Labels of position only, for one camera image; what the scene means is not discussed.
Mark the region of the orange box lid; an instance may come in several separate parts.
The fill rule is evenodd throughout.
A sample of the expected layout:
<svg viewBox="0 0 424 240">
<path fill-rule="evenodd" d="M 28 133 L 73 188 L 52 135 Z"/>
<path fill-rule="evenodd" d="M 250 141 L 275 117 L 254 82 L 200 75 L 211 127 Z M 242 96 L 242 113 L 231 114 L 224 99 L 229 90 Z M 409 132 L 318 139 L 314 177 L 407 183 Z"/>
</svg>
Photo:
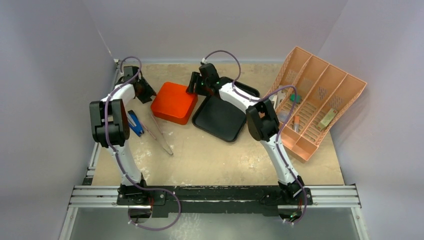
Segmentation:
<svg viewBox="0 0 424 240">
<path fill-rule="evenodd" d="M 150 109 L 193 109 L 198 102 L 197 94 L 186 93 L 185 85 L 165 82 L 153 100 Z"/>
</svg>

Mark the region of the orange chocolate box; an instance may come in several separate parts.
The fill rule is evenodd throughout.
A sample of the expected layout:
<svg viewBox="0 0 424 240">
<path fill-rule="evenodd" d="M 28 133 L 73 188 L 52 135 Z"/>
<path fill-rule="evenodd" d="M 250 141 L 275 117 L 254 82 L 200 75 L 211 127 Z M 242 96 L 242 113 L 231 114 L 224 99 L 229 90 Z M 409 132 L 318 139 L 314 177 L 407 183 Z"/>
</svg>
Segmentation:
<svg viewBox="0 0 424 240">
<path fill-rule="evenodd" d="M 182 108 L 152 108 L 153 115 L 179 125 L 186 125 L 192 115 L 193 109 Z"/>
</svg>

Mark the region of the pink metal tongs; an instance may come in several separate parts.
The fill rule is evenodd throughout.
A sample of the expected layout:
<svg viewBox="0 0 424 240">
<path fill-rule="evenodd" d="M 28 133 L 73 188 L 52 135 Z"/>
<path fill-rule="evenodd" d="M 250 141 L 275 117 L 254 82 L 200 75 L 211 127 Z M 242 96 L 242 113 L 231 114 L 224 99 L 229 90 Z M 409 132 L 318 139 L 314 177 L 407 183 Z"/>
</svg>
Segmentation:
<svg viewBox="0 0 424 240">
<path fill-rule="evenodd" d="M 140 121 L 140 123 L 144 131 L 148 133 L 168 155 L 174 155 L 174 152 L 166 140 L 158 120 L 151 112 L 148 113 L 147 116 Z"/>
</svg>

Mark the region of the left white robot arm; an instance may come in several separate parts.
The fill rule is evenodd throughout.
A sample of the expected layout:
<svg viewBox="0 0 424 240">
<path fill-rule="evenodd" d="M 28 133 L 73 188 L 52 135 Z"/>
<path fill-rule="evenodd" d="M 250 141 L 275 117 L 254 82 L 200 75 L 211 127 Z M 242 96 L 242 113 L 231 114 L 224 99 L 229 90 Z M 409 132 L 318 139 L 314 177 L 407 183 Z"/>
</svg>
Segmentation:
<svg viewBox="0 0 424 240">
<path fill-rule="evenodd" d="M 132 127 L 137 126 L 126 105 L 138 99 L 148 103 L 156 92 L 143 77 L 139 66 L 120 66 L 121 77 L 112 92 L 101 100 L 89 103 L 91 135 L 115 159 L 121 175 L 118 203 L 134 201 L 138 205 L 152 199 L 152 189 L 137 168 L 128 140 Z"/>
</svg>

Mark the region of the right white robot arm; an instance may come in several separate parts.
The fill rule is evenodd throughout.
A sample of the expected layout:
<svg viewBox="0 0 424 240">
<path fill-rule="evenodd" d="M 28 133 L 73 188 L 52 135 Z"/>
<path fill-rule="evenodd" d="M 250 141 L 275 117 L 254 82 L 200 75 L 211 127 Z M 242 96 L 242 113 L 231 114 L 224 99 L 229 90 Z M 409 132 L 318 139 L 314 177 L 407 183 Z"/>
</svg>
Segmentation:
<svg viewBox="0 0 424 240">
<path fill-rule="evenodd" d="M 260 98 L 255 89 L 244 83 L 219 76 L 212 63 L 203 62 L 198 69 L 192 73 L 186 91 L 217 97 L 244 112 L 251 137 L 262 144 L 275 168 L 282 200 L 288 204 L 300 197 L 306 200 L 305 184 L 284 149 L 280 121 L 271 100 Z"/>
</svg>

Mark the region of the black tray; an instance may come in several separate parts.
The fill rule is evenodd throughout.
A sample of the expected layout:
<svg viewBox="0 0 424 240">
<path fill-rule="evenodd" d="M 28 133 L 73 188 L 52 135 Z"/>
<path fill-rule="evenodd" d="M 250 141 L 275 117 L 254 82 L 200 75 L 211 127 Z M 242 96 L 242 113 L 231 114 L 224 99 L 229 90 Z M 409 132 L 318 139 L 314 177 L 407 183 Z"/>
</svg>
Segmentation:
<svg viewBox="0 0 424 240">
<path fill-rule="evenodd" d="M 193 114 L 191 121 L 197 128 L 232 143 L 244 128 L 247 118 L 243 111 L 229 102 L 208 95 Z"/>
</svg>

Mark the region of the blue stapler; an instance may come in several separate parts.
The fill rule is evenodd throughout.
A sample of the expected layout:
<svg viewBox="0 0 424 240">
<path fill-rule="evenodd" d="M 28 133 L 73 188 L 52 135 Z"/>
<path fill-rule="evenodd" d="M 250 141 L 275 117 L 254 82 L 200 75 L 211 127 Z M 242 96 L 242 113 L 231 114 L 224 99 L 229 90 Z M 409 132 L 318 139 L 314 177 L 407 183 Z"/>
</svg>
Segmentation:
<svg viewBox="0 0 424 240">
<path fill-rule="evenodd" d="M 127 118 L 129 127 L 138 137 L 141 137 L 145 131 L 135 112 L 133 110 L 129 110 L 127 112 Z"/>
</svg>

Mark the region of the paper clip jar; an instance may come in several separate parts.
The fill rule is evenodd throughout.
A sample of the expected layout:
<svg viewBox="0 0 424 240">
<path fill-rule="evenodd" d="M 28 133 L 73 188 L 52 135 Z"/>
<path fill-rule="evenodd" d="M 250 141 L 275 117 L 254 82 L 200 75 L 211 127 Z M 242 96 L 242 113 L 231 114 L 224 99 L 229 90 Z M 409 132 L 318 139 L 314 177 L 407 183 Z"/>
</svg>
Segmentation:
<svg viewBox="0 0 424 240">
<path fill-rule="evenodd" d="M 276 115 L 277 115 L 278 120 L 280 122 L 284 123 L 284 122 L 287 121 L 287 119 L 289 117 L 289 113 L 290 113 L 289 111 L 282 110 L 282 111 L 278 112 Z"/>
</svg>

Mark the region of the green eraser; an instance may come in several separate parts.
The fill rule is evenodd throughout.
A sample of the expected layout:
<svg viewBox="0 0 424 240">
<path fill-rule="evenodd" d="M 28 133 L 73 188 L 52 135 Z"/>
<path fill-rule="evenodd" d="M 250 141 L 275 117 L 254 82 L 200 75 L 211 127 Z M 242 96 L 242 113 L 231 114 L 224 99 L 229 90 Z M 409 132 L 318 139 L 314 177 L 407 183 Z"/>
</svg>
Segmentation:
<svg viewBox="0 0 424 240">
<path fill-rule="evenodd" d="M 290 95 L 290 101 L 299 104 L 302 101 L 302 97 L 300 95 L 291 94 Z"/>
</svg>

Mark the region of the glue stick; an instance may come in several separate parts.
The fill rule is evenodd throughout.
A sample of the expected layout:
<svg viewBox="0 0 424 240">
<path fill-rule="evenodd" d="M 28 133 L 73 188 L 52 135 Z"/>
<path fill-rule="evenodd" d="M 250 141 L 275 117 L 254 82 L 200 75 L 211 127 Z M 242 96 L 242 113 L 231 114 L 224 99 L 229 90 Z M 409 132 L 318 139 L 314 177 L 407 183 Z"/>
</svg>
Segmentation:
<svg viewBox="0 0 424 240">
<path fill-rule="evenodd" d="M 300 130 L 300 116 L 295 115 L 293 118 L 293 130 L 298 133 Z"/>
</svg>

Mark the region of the pink desk organizer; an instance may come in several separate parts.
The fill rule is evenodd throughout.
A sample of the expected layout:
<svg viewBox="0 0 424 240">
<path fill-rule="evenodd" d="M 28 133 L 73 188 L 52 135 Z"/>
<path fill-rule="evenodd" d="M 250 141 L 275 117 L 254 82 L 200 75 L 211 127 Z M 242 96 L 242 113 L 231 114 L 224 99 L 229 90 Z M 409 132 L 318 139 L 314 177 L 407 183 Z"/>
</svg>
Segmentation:
<svg viewBox="0 0 424 240">
<path fill-rule="evenodd" d="M 289 112 L 294 107 L 281 138 L 294 157 L 305 163 L 319 148 L 331 127 L 358 99 L 367 83 L 296 46 L 284 60 L 269 92 L 286 85 L 296 87 L 301 102 L 290 101 L 294 94 L 292 88 L 281 91 L 275 111 Z M 330 109 L 336 109 L 338 113 L 328 127 L 320 131 L 317 124 Z M 300 116 L 299 132 L 293 130 L 295 115 Z"/>
</svg>

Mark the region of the staple box in organizer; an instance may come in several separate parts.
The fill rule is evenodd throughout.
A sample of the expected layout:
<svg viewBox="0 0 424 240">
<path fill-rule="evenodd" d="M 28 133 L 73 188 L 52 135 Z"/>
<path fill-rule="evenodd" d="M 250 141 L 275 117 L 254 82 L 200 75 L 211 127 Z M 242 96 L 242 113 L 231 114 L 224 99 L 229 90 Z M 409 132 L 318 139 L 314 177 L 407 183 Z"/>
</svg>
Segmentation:
<svg viewBox="0 0 424 240">
<path fill-rule="evenodd" d="M 334 108 L 331 108 L 325 116 L 319 121 L 319 123 L 316 125 L 316 128 L 320 131 L 324 130 L 330 122 L 335 118 L 335 116 L 338 114 L 338 111 Z"/>
</svg>

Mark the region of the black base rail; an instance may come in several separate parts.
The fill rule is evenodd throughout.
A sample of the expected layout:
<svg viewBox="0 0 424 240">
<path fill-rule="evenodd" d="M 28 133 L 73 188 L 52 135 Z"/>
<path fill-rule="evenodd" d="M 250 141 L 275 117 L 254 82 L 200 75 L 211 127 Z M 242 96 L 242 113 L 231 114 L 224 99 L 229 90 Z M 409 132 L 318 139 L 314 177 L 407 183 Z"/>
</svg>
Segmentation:
<svg viewBox="0 0 424 240">
<path fill-rule="evenodd" d="M 293 222 L 313 204 L 311 190 L 279 185 L 120 185 L 117 205 L 147 207 L 154 218 L 170 213 L 262 214 Z"/>
</svg>

